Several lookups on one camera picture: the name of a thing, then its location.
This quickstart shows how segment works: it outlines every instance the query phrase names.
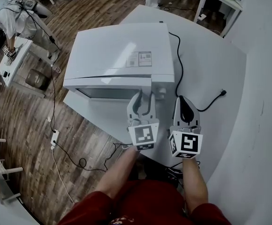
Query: white wall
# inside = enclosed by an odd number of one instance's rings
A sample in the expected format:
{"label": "white wall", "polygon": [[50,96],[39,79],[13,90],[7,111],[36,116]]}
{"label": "white wall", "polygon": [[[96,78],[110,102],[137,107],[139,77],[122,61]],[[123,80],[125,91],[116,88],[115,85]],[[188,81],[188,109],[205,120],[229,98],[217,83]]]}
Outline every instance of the white wall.
{"label": "white wall", "polygon": [[247,53],[246,77],[210,202],[234,225],[272,225],[272,0],[246,0],[226,39]]}
{"label": "white wall", "polygon": [[[4,188],[6,193],[12,193],[8,186]],[[25,208],[14,199],[11,203],[0,204],[0,225],[36,225],[38,224]]]}

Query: human arm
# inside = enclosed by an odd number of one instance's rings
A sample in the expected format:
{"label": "human arm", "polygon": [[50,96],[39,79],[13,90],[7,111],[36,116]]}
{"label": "human arm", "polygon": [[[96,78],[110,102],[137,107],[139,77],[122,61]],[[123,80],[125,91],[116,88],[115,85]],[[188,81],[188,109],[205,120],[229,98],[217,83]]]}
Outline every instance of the human arm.
{"label": "human arm", "polygon": [[183,159],[183,183],[187,208],[190,213],[208,203],[208,190],[197,166],[196,159]]}
{"label": "human arm", "polygon": [[195,158],[183,160],[183,182],[192,222],[201,225],[231,225],[216,205],[208,203],[208,189]]}
{"label": "human arm", "polygon": [[104,174],[95,191],[102,192],[111,199],[114,199],[127,182],[138,155],[139,151],[136,151],[134,146],[128,148]]}
{"label": "human arm", "polygon": [[126,183],[139,152],[128,148],[103,175],[94,192],[81,202],[58,223],[58,225],[106,224],[113,208],[113,198]]}
{"label": "human arm", "polygon": [[14,52],[14,44],[15,44],[15,35],[11,37],[11,39],[7,38],[8,48],[11,52]]}

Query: wooden floor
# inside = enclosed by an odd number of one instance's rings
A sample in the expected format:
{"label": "wooden floor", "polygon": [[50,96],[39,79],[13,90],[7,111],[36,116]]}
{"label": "wooden floor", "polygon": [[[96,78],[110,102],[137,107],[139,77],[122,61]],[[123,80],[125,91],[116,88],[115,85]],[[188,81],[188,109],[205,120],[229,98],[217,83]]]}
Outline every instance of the wooden floor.
{"label": "wooden floor", "polygon": [[[164,5],[191,8],[196,11],[199,0],[162,0]],[[69,54],[78,31],[118,24],[144,0],[56,0],[53,16],[46,20],[48,27],[61,43],[62,52],[57,65],[61,74],[54,73],[56,86],[55,125],[60,130],[59,144],[78,163],[87,159],[87,168],[104,169],[103,162],[114,150],[115,140],[95,127],[63,103],[67,90],[62,87]],[[193,20],[193,11],[171,9],[170,12]],[[224,21],[213,14],[203,26],[222,31]],[[48,77],[49,66],[29,56],[20,68],[16,80],[24,83],[28,71],[36,68]],[[13,192],[20,192],[28,209],[44,224],[56,224],[72,207],[58,177],[50,149],[52,132],[47,117],[53,113],[53,83],[45,92],[44,99],[27,95],[16,88],[0,86],[0,158],[6,167],[23,167],[23,172],[13,175],[9,182]],[[118,156],[107,162],[110,166]],[[54,150],[60,174],[74,201],[80,201],[91,192],[103,172],[88,172],[77,168],[60,149]]]}

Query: printer lid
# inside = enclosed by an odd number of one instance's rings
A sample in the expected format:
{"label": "printer lid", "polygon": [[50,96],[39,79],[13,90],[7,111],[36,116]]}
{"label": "printer lid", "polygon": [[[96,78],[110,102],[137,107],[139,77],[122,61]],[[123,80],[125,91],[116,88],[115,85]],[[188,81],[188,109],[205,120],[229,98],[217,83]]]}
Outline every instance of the printer lid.
{"label": "printer lid", "polygon": [[132,23],[78,32],[64,79],[174,75],[165,23]]}

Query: label on printer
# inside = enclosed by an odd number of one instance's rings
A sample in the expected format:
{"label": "label on printer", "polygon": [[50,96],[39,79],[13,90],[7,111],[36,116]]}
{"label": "label on printer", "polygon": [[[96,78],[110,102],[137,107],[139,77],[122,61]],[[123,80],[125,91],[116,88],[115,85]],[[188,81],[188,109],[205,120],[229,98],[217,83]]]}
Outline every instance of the label on printer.
{"label": "label on printer", "polygon": [[131,52],[126,67],[151,67],[151,52]]}
{"label": "label on printer", "polygon": [[139,52],[139,66],[151,67],[151,52]]}

